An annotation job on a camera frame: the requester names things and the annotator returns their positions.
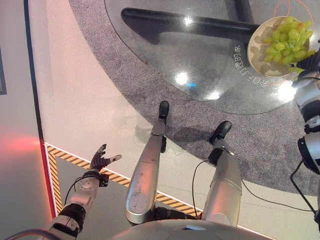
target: glass tabletop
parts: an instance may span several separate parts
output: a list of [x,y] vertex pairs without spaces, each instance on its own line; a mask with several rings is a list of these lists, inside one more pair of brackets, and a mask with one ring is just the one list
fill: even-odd
[[[294,98],[294,75],[266,77],[250,66],[254,30],[274,16],[319,22],[311,0],[105,0],[105,6],[119,37],[145,64],[194,99],[233,114],[269,112]],[[313,30],[310,49],[317,49]]]

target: bowl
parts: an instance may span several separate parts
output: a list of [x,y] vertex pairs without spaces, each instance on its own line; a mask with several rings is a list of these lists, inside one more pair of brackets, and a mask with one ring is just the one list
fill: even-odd
[[[250,65],[258,73],[266,77],[283,77],[290,72],[288,67],[276,62],[264,62],[267,56],[267,47],[269,44],[262,43],[262,39],[270,37],[272,32],[277,29],[277,26],[284,24],[287,16],[276,16],[264,23],[262,23],[252,34],[247,48],[247,57]],[[304,46],[309,49],[309,39],[305,42]]]

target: silver metal leg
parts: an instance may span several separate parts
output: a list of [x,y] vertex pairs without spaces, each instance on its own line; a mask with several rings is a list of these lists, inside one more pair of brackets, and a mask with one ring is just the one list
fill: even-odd
[[216,139],[213,148],[222,149],[206,198],[202,220],[237,226],[242,195],[241,174],[230,146]]
[[158,185],[159,160],[165,122],[159,119],[144,147],[133,172],[128,189],[125,216],[132,224],[145,223],[155,208]]

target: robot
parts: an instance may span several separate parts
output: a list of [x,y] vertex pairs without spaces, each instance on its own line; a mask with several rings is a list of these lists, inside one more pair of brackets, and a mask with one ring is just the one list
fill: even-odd
[[[297,67],[304,71],[292,86],[296,88],[294,98],[305,122],[305,135],[298,140],[297,144],[304,165],[314,173],[320,174],[320,50],[298,62]],[[234,150],[224,139],[232,127],[228,121],[222,122],[209,140],[213,150],[208,161],[216,167],[216,171],[201,216],[193,217],[177,210],[155,207],[160,153],[165,152],[167,143],[164,134],[168,114],[169,103],[162,101],[157,121],[131,178],[124,213],[133,227],[110,239],[269,239],[237,228],[242,182]],[[105,149],[105,144],[98,149],[89,170],[76,181],[80,183],[78,190],[71,196],[59,215],[52,220],[47,230],[31,229],[17,233],[6,240],[13,240],[28,233],[41,235],[39,240],[75,240],[83,229],[86,214],[94,202],[98,187],[108,185],[108,175],[100,174],[100,170],[121,158],[121,155],[104,158]],[[304,198],[297,185],[295,187]],[[320,226],[320,210],[314,210],[307,199],[304,198],[304,200],[313,211],[314,220]]]

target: striped floor marking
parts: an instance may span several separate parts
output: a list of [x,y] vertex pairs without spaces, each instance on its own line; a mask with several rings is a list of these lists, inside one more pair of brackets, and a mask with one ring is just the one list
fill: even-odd
[[[57,149],[54,146],[51,146],[49,144],[46,144],[46,150],[48,155],[48,162],[49,162],[49,171],[50,171],[50,177],[52,182],[52,192],[53,192],[53,198],[56,205],[56,212],[60,213],[63,208],[63,203],[61,199],[61,192],[59,188],[59,178],[58,178],[58,171],[57,171],[57,163],[56,163],[56,157],[59,157],[63,160],[66,160],[67,162],[70,162],[74,165],[77,165],[79,167],[82,167],[86,170],[89,169],[90,162],[80,159],[70,153],[64,152],[61,149]],[[123,176],[120,176],[114,172],[109,171],[108,169],[104,168],[101,170],[102,174],[108,174],[109,180],[121,184],[125,187],[129,187],[130,180],[128,178],[125,178]],[[156,195],[155,200],[157,202],[166,204],[172,208],[175,208],[176,210],[183,212],[185,214],[189,214],[191,216],[196,216],[195,210],[191,205],[187,205],[184,202],[178,201],[176,199],[171,198],[170,196],[167,196],[162,193],[158,193]]]

